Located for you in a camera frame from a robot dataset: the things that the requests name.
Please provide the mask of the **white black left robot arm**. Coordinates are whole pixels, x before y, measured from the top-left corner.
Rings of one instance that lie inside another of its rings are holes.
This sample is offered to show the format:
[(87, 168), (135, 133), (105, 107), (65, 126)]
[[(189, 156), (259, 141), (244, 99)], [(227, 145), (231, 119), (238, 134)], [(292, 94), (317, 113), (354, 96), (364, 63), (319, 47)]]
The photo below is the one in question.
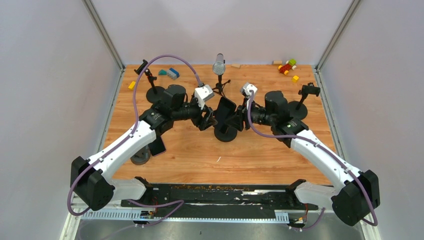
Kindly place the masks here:
[(149, 206), (153, 193), (147, 189), (146, 180), (140, 177), (122, 180), (113, 176), (143, 149), (149, 149), (152, 156), (164, 153), (166, 147), (161, 136), (173, 127), (174, 122), (191, 120), (200, 131), (217, 124), (213, 109), (206, 105), (214, 96), (209, 85), (195, 88), (190, 101), (186, 100), (186, 95), (183, 86), (169, 85), (161, 99), (136, 117), (133, 126), (113, 143), (87, 159), (75, 158), (71, 163), (70, 192), (92, 211), (118, 200), (135, 200), (142, 207)]

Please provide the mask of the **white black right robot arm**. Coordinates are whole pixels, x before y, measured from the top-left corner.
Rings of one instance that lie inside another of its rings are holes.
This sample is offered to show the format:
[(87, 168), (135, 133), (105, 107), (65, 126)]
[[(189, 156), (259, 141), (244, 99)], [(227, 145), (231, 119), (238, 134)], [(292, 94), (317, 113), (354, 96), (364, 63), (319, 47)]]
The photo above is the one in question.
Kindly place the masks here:
[(362, 171), (327, 147), (292, 109), (281, 91), (265, 95), (265, 105), (258, 106), (255, 90), (243, 90), (243, 104), (236, 105), (221, 97), (218, 108), (224, 109), (222, 120), (237, 131), (251, 129), (258, 135), (276, 139), (302, 155), (331, 182), (324, 186), (299, 179), (285, 195), (286, 204), (298, 209), (312, 204), (331, 209), (346, 225), (363, 221), (378, 226), (376, 208), (380, 206), (379, 178), (372, 170)]

